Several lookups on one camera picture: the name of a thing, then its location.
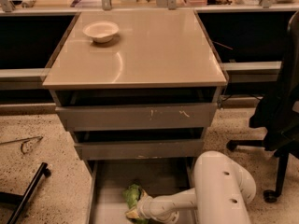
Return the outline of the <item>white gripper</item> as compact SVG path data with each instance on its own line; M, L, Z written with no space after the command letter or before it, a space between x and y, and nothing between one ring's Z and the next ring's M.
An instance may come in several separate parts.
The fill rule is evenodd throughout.
M139 192L139 201L136 208L131 208L125 215L129 219L151 219L153 218L151 206L154 203L154 199L151 196L148 196L148 193L142 188L139 189Z

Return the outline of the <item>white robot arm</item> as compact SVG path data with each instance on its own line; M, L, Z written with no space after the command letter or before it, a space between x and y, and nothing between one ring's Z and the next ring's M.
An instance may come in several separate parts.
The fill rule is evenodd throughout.
M139 189L126 217L162 224L251 224L247 204L256 195L256 183L243 166L207 151L196 160L192 177L191 189L172 195L153 198Z

